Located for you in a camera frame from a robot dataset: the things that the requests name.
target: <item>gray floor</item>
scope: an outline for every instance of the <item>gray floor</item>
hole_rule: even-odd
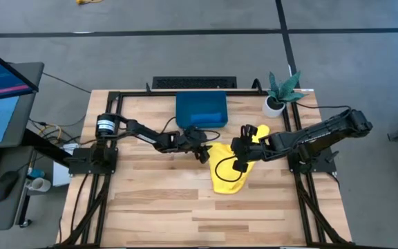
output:
[[[286,0],[283,7],[289,28],[398,28],[398,1]],[[279,27],[272,0],[0,0],[0,33]],[[334,146],[354,241],[398,247],[398,143],[386,138],[398,129],[398,34],[291,35],[291,42],[301,87],[314,88],[320,105],[362,110],[375,126],[366,138]],[[281,35],[0,38],[0,56],[43,61],[46,72],[88,90],[141,89],[161,75],[235,75],[239,87],[255,77],[266,86],[268,71],[288,76]],[[44,76],[31,118],[73,123],[88,98]],[[28,216],[36,223],[0,231],[0,248],[53,244],[65,195],[33,197]]]

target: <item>wooden table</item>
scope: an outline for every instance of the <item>wooden table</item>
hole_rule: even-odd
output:
[[[309,95],[301,103],[316,106],[314,92],[306,93]],[[105,112],[107,95],[107,90],[92,92],[82,142],[94,139],[96,117]],[[222,135],[219,141],[231,143],[245,124],[268,125],[271,133],[284,131],[282,117],[263,115],[264,101],[265,96],[227,97],[229,122],[218,130]],[[175,115],[175,105],[175,97],[125,97],[122,115],[161,131]],[[321,121],[317,109],[299,107],[299,113],[303,127]],[[167,131],[176,129],[176,122],[167,127]],[[305,245],[294,177],[286,158],[257,162],[243,189],[224,195],[213,192],[208,163],[200,164],[193,154],[160,154],[134,137],[120,140],[117,147],[120,155],[108,193],[102,246]],[[337,183],[324,173],[313,177],[322,213],[344,239],[351,240]],[[82,179],[73,177],[68,189],[61,222],[63,240],[70,232]],[[75,226],[85,214],[91,180],[89,176],[82,189]],[[310,211],[309,218],[317,241]],[[88,242],[94,240],[96,222],[97,214],[92,218]]]

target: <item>yellow cloth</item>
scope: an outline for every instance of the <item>yellow cloth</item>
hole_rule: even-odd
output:
[[[259,142],[259,138],[262,138],[269,134],[268,126],[262,124],[257,128],[257,135],[253,136],[253,142]],[[208,162],[210,164],[211,180],[213,181],[214,192],[219,194],[235,194],[243,187],[245,181],[247,180],[248,173],[250,173],[253,169],[253,165],[255,162],[248,163],[247,172],[242,173],[242,176],[238,181],[234,183],[222,181],[215,174],[216,165],[222,159],[234,156],[234,153],[231,150],[230,145],[224,145],[220,142],[211,142],[208,145],[212,146],[208,150],[208,154],[210,155]],[[239,177],[240,172],[233,169],[233,163],[235,160],[236,158],[232,158],[221,162],[218,168],[218,174],[221,178],[231,181]]]

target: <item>blue box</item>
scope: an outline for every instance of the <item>blue box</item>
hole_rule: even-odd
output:
[[[186,129],[221,128],[228,123],[227,94],[224,91],[176,93],[176,123]]]

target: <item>computer mouse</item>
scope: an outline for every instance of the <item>computer mouse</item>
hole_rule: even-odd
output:
[[[0,177],[0,201],[3,201],[11,193],[18,180],[18,172],[9,171]]]

